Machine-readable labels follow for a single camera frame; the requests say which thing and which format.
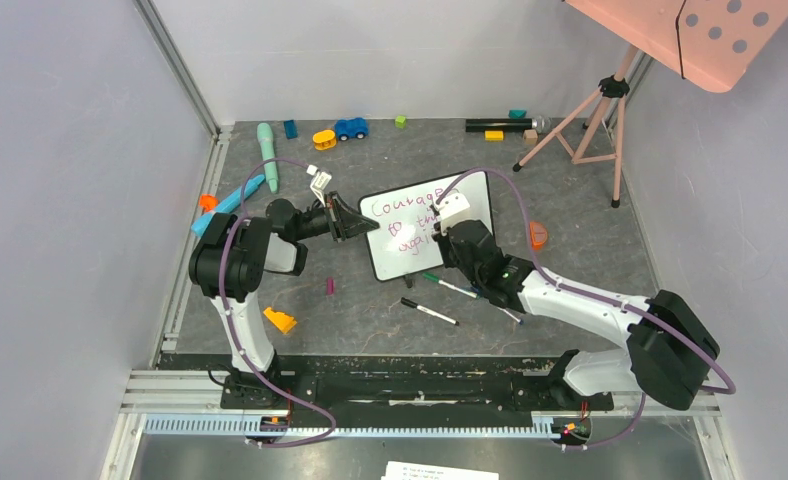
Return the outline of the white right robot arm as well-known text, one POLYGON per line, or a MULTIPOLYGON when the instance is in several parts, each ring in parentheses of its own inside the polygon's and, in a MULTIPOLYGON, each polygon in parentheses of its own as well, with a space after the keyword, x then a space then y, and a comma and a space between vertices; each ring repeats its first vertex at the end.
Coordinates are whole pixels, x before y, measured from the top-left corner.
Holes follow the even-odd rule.
POLYGON ((438 222, 432 238, 444 266, 458 269, 492 305, 559 320, 614 344, 560 357, 547 382, 555 405, 572 408, 585 397, 637 391, 685 411, 704 390, 720 348, 678 294, 661 290, 645 298, 565 280, 504 253, 479 220, 438 222))

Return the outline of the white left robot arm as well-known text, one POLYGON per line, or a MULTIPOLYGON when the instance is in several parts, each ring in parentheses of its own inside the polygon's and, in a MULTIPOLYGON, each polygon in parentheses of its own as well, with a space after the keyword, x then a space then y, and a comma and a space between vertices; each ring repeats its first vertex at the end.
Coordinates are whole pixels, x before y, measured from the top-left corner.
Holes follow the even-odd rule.
POLYGON ((232 360, 223 388, 248 395, 260 407, 276 405, 284 394, 278 356, 264 330, 258 290, 266 273, 298 276, 305 268, 306 239, 329 235, 342 242, 379 228, 332 191, 307 209, 289 200, 270 202, 263 217, 242 220, 216 213, 189 261, 189 278, 217 310, 232 360))

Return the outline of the white whiteboard black frame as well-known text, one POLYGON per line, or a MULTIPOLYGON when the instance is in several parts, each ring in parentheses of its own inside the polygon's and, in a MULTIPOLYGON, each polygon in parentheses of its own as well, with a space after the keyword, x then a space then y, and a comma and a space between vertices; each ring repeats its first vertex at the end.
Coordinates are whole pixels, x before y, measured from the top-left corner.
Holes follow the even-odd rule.
POLYGON ((374 276, 381 282, 443 265, 431 238, 437 222, 431 204, 455 174, 360 198, 360 213, 379 224, 366 236, 374 276))

